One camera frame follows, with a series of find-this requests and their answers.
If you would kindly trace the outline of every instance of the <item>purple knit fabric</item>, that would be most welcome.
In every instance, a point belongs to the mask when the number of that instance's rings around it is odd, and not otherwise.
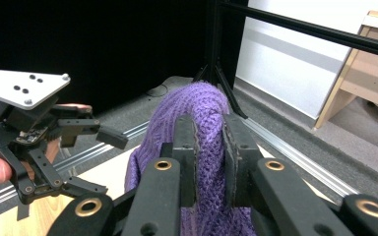
[[[224,200],[224,150],[222,115],[227,114],[225,95],[199,82],[171,92],[154,113],[142,144],[128,162],[125,191],[138,186],[147,163],[159,156],[162,143],[173,141],[177,117],[190,114],[198,128],[198,199],[181,210],[181,235],[255,235],[249,208],[230,208]]]

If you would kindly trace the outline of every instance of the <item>screw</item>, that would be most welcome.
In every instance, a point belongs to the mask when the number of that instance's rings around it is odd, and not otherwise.
[[[63,79],[63,81],[69,81],[70,77],[69,77],[68,74],[63,74],[62,79]]]

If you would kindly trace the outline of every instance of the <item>black curtain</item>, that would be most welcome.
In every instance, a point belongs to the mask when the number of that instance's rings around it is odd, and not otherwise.
[[[206,0],[0,1],[0,69],[68,73],[59,102],[98,113],[170,76],[193,77],[205,25]]]

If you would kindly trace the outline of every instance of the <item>black pole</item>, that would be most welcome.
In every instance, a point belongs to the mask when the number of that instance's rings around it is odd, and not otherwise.
[[[344,46],[349,46],[362,51],[378,55],[378,40],[363,37],[357,34],[326,28],[315,24],[303,22],[300,20],[276,15],[273,13],[257,10],[254,8],[244,7],[234,3],[221,2],[223,10],[233,11],[259,21],[270,23],[279,27],[306,33],[326,39]]]

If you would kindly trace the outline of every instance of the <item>gray floor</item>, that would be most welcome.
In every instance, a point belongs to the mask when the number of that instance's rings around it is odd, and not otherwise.
[[[358,98],[323,127],[313,129],[315,121],[284,103],[240,80],[235,87],[240,106],[250,118],[359,192],[378,196],[378,107]],[[341,200],[324,186],[317,186],[335,202]]]
[[[169,91],[189,84],[192,79],[172,77],[167,79],[163,86],[154,88],[136,99],[118,105],[109,111],[97,116],[102,125],[113,127],[119,131],[127,131],[141,123],[148,121],[161,102],[163,96]],[[278,137],[289,143],[294,148],[304,153],[309,158],[319,163],[324,168],[353,186],[361,193],[376,193],[378,197],[378,139],[373,138],[371,129],[378,129],[378,118],[369,119],[376,112],[369,112],[373,107],[365,107],[363,101],[357,100],[342,113],[334,117],[329,123],[319,130],[313,130],[313,123],[289,107],[266,97],[259,92],[246,90],[236,83],[234,94],[243,111],[257,123],[266,127]],[[252,136],[263,148],[277,158],[286,159],[269,143],[252,133]],[[131,140],[126,149],[136,146],[143,135]],[[79,137],[77,144],[69,151],[72,155],[78,154],[88,148],[94,147],[98,142],[95,136]],[[75,174],[80,174],[94,166],[107,161],[117,154],[125,151],[113,148],[96,158],[75,167]],[[366,159],[376,158],[375,164],[367,164]],[[62,161],[63,156],[58,155],[56,162]],[[326,194],[330,199],[339,204],[342,198],[320,183],[313,176],[292,164],[301,177]],[[0,213],[14,207],[17,198],[12,198],[0,204]]]

